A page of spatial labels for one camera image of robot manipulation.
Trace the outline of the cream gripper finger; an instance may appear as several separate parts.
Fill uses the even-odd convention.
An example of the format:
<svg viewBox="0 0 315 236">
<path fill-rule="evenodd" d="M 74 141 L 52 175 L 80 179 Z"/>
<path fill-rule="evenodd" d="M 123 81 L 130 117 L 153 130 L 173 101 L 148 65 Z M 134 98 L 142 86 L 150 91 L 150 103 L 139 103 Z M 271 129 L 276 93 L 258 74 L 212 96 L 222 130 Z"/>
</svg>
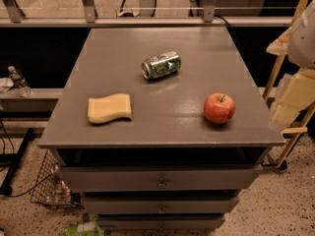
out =
<svg viewBox="0 0 315 236">
<path fill-rule="evenodd" d="M 285 55 L 287 54 L 287 47 L 289 42 L 289 37 L 291 33 L 291 28 L 285 30 L 276 40 L 271 42 L 266 51 L 273 55 Z"/>
<path fill-rule="evenodd" d="M 299 70 L 285 74 L 276 90 L 271 106 L 271 122 L 289 126 L 315 100 L 315 70 Z"/>
</svg>

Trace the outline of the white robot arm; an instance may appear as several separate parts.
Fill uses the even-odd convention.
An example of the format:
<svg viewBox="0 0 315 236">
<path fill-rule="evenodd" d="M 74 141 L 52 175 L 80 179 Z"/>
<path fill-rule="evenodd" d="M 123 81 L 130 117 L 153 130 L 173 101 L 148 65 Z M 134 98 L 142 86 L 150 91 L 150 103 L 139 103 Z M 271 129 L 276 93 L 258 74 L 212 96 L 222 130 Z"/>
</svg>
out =
<svg viewBox="0 0 315 236">
<path fill-rule="evenodd" d="M 315 1 L 296 19 L 293 26 L 269 44 L 267 52 L 286 54 L 299 67 L 293 76 L 284 75 L 271 107 L 270 121 L 287 127 L 315 101 Z"/>
</svg>

